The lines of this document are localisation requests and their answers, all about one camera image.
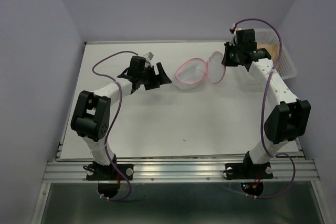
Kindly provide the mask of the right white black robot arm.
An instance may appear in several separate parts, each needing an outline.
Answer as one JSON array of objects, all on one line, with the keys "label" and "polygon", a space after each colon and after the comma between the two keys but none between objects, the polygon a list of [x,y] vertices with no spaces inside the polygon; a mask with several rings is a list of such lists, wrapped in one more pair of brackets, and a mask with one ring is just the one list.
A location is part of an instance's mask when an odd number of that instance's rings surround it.
[{"label": "right white black robot arm", "polygon": [[258,48],[254,29],[231,29],[232,38],[225,43],[222,64],[243,66],[264,90],[262,104],[268,103],[271,113],[261,112],[260,142],[246,153],[241,170],[253,177],[261,167],[278,154],[287,143],[305,133],[311,105],[294,95],[275,68],[270,53]]}]

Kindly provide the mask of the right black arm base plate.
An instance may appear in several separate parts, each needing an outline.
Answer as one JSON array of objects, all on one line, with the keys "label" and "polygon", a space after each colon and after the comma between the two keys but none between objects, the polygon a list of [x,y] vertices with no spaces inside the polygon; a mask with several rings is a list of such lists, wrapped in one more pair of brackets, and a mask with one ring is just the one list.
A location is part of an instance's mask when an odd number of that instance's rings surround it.
[{"label": "right black arm base plate", "polygon": [[272,179],[273,173],[270,163],[251,166],[244,163],[227,163],[222,172],[226,180],[254,180],[254,179]]}]

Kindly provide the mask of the white pink mesh laundry bag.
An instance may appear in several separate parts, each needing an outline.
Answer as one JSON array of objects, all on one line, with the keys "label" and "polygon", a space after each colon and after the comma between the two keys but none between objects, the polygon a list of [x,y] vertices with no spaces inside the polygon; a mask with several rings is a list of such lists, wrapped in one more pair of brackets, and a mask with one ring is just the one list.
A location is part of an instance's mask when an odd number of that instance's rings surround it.
[{"label": "white pink mesh laundry bag", "polygon": [[224,55],[215,51],[208,60],[191,58],[175,72],[173,84],[182,91],[199,87],[205,79],[211,84],[219,84],[226,73],[222,64]]}]

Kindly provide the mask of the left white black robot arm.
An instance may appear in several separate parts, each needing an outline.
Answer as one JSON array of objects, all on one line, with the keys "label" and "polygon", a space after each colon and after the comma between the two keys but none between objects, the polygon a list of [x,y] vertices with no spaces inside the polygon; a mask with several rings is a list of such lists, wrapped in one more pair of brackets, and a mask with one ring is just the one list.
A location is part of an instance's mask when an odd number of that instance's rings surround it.
[{"label": "left white black robot arm", "polygon": [[108,135],[116,119],[110,117],[111,106],[122,104],[125,96],[144,86],[146,90],[171,84],[162,64],[151,64],[152,53],[132,56],[129,66],[111,83],[94,92],[79,93],[70,127],[87,144],[93,162],[84,166],[90,180],[112,179],[120,174],[115,153],[108,145]]}]

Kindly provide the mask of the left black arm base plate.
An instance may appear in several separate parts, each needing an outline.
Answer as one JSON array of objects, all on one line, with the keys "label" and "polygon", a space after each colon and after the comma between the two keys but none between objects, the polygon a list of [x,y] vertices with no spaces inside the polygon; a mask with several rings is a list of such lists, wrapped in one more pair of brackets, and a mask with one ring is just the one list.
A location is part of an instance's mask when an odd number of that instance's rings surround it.
[{"label": "left black arm base plate", "polygon": [[[117,168],[128,179],[133,179],[133,164],[117,164]],[[96,162],[92,162],[89,165],[83,165],[83,169],[87,172],[86,180],[88,181],[108,181],[108,180],[125,180],[119,176],[117,171],[110,164],[109,166],[100,165]]]}]

